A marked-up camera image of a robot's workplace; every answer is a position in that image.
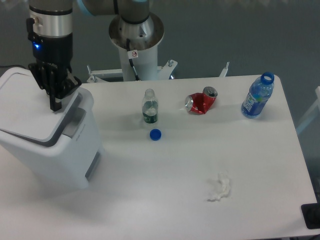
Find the clear plastic bottle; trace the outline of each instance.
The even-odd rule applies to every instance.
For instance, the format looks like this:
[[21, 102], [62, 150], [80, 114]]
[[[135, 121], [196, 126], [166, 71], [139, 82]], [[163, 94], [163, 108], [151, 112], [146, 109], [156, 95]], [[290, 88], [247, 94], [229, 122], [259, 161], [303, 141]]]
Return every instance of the clear plastic bottle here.
[[147, 89], [142, 100], [143, 120], [147, 124], [153, 124], [158, 120], [158, 99], [155, 91], [151, 88]]
[[251, 85], [249, 93], [244, 100], [241, 111], [249, 119], [258, 117], [274, 90], [275, 76], [265, 72]]

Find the blue bottle cap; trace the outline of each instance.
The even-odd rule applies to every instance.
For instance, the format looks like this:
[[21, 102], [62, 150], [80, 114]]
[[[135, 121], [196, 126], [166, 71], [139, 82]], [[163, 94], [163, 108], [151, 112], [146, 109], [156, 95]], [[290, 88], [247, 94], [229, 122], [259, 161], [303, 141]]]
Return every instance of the blue bottle cap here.
[[261, 75], [261, 82], [265, 85], [272, 84], [274, 80], [275, 80], [275, 75], [272, 72], [267, 71]]
[[153, 141], [158, 141], [161, 138], [161, 131], [159, 129], [152, 129], [150, 131], [150, 138]]

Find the crushed soda can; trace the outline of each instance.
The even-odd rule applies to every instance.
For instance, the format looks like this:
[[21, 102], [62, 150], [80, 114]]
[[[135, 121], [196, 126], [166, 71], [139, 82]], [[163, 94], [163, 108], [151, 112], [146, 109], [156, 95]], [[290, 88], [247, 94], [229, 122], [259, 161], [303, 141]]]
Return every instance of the crushed soda can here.
[[217, 96], [217, 90], [212, 86], [206, 86], [202, 93], [197, 92], [186, 97], [185, 108], [188, 112], [205, 114], [214, 104]]

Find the warning sticker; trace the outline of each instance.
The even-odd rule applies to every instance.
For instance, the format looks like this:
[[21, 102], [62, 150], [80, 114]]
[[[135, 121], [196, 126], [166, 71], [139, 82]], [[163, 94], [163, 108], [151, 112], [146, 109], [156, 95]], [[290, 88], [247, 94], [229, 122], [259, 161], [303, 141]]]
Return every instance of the warning sticker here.
[[127, 53], [129, 59], [136, 59], [138, 57], [138, 50], [128, 51]]

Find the gray floor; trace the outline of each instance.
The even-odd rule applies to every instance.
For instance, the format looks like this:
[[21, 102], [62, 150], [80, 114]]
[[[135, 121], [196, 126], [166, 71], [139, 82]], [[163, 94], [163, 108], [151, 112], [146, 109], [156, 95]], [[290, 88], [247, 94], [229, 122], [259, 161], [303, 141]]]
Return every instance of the gray floor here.
[[[217, 77], [227, 61], [228, 76], [271, 71], [282, 80], [295, 125], [316, 100], [319, 0], [154, 0], [151, 11], [165, 28], [158, 63], [176, 60], [177, 78]], [[76, 4], [73, 13], [73, 73], [85, 81], [87, 64], [92, 70], [120, 68], [108, 35], [113, 16], [85, 16]], [[34, 61], [27, 16], [25, 1], [0, 1], [0, 65], [27, 66]], [[320, 117], [299, 140], [310, 176], [316, 179], [320, 177]]]

